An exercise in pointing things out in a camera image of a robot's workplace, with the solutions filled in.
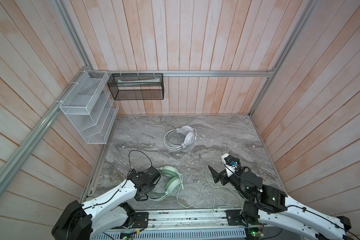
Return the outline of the green headphones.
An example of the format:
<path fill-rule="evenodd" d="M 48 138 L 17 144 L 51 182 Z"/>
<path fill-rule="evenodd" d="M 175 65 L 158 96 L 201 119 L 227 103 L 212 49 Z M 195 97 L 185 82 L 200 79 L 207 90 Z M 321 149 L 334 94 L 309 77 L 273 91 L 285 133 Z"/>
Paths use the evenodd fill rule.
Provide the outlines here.
<path fill-rule="evenodd" d="M 159 172 L 162 177 L 168 178 L 169 182 L 165 186 L 165 191 L 163 193 L 152 192 L 155 196 L 157 196 L 157 198 L 148 199 L 155 202 L 159 202 L 164 200 L 166 197 L 176 195 L 180 189 L 184 189 L 183 176 L 176 168 L 164 166 L 160 167 Z"/>

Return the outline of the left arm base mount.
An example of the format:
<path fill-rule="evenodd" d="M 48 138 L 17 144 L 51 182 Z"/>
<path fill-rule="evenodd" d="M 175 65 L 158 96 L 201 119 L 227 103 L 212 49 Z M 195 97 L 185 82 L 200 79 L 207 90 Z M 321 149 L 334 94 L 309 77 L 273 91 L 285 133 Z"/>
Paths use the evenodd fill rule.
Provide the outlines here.
<path fill-rule="evenodd" d="M 128 216 L 127 220 L 122 225 L 123 228 L 145 229 L 148 227 L 148 212 L 136 212 L 128 203 L 120 204 L 120 207 L 126 211 Z"/>

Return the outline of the white headphones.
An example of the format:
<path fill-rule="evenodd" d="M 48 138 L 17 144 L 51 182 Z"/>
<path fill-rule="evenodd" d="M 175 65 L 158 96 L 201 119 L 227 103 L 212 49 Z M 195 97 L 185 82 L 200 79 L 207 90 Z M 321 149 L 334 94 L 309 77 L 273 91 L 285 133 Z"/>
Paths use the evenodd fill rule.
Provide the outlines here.
<path fill-rule="evenodd" d="M 169 141 L 170 137 L 175 138 L 175 143 Z M 164 145 L 171 151 L 180 151 L 191 145 L 197 139 L 197 130 L 190 126 L 182 126 L 180 128 L 168 131 L 163 138 Z"/>

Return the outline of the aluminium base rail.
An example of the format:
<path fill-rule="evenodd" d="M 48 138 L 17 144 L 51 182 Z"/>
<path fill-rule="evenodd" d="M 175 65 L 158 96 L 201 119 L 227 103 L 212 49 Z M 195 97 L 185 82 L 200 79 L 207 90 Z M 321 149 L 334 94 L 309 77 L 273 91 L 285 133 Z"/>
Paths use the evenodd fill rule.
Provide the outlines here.
<path fill-rule="evenodd" d="M 112 228 L 95 236 L 96 240 L 271 240 L 296 234 L 271 225 L 229 226 L 226 210 L 156 210 L 149 213 L 148 227 Z M 308 239 L 301 235 L 298 239 Z"/>

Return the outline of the black mesh basket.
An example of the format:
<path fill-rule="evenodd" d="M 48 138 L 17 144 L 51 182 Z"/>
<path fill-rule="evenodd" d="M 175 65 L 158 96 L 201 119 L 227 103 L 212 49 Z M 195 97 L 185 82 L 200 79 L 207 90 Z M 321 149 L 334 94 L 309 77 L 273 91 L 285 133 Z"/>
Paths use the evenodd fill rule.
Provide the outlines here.
<path fill-rule="evenodd" d="M 116 101 L 163 100 L 163 74 L 114 73 L 107 86 Z"/>

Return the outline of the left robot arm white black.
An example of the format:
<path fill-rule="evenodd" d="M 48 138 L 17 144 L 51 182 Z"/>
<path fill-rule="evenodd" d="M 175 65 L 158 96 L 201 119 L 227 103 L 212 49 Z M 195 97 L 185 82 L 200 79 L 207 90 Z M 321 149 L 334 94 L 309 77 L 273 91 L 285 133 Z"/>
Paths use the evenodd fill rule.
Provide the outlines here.
<path fill-rule="evenodd" d="M 90 240 L 116 227 L 134 227 L 136 211 L 130 199 L 146 201 L 161 177 L 153 166 L 144 172 L 131 170 L 118 186 L 97 198 L 67 205 L 52 229 L 56 240 Z"/>

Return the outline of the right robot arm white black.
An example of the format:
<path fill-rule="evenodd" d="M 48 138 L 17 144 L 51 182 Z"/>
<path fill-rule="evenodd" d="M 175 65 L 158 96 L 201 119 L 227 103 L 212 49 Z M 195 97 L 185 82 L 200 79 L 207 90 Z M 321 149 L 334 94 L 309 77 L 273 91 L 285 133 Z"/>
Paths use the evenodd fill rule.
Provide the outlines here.
<path fill-rule="evenodd" d="M 227 210 L 229 225 L 271 225 L 311 240 L 350 240 L 347 217 L 331 217 L 298 203 L 283 191 L 263 184 L 248 167 L 209 168 L 214 182 L 231 184 L 245 201 L 240 210 Z"/>

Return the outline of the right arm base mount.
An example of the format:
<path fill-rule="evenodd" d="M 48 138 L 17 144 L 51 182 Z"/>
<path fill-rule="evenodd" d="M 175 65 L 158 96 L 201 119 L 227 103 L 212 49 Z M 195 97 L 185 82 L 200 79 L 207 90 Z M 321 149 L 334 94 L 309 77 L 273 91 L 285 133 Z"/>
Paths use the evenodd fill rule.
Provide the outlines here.
<path fill-rule="evenodd" d="M 225 213 L 229 226 L 243 225 L 248 227 L 249 225 L 258 225 L 260 209 L 261 206 L 258 203 L 245 201 L 242 209 L 226 210 Z"/>

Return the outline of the aluminium frame bar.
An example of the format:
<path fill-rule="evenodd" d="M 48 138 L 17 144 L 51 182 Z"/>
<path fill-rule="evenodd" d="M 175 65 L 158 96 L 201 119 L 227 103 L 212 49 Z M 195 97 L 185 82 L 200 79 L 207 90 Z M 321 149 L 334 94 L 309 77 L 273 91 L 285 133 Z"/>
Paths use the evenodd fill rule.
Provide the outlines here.
<path fill-rule="evenodd" d="M 272 77 L 275 71 L 94 71 L 94 72 L 106 72 L 109 75 L 111 74 L 121 74 L 122 76 L 127 74 L 162 74 L 163 77 L 211 77 L 211 78 L 220 78 L 220 77 Z"/>

